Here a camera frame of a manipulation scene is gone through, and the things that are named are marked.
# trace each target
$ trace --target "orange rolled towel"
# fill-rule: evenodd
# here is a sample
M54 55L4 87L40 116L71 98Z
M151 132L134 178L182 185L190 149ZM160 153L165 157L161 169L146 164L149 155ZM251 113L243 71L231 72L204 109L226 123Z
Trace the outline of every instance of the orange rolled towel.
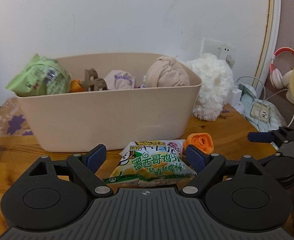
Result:
M211 154L214 149L212 138L210 134L206 132L190 134L184 142L184 149L186 149L189 144L196 146L205 154Z
M69 93L75 93L75 92L86 92L80 85L80 80L72 80L70 82L70 90Z

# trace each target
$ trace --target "rolled sock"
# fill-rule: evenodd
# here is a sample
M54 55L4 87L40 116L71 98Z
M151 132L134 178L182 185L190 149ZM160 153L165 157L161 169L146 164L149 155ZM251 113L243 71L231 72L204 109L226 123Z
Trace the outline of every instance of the rolled sock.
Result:
M190 134L184 142L184 149L186 149L189 144L196 146L205 154L211 154L214 150L212 138L210 134L206 132Z
M148 69L146 87L189 86L189 76L173 57L162 56Z
M120 90L135 88L136 79L126 71L112 70L104 78L108 90Z

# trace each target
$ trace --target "white wall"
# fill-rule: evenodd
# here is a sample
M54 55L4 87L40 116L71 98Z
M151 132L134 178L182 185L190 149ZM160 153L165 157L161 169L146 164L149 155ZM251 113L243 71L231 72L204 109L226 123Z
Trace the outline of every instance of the white wall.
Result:
M254 75L269 0L0 0L0 105L4 87L34 53L199 56L201 38L236 48L235 78Z

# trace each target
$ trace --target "snack bag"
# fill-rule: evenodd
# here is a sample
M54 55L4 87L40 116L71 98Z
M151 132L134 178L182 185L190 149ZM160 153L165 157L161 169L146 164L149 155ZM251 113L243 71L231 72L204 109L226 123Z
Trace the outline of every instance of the snack bag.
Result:
M51 58L35 54L24 70L6 86L19 97L68 93L70 74Z
M116 169L103 181L154 187L190 180L197 173L181 160L183 141L131 142L120 153L122 158Z

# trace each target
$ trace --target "beige plastic basket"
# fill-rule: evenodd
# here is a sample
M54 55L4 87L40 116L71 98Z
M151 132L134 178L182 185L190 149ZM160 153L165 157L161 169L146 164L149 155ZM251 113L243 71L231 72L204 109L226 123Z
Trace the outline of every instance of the beige plastic basket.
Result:
M73 79L95 68L104 78L120 69L143 83L148 68L161 56L151 53L106 53L59 58ZM87 152L102 143L123 149L130 141L179 138L190 118L201 79L185 67L190 86L93 91L17 97L41 147L50 152Z

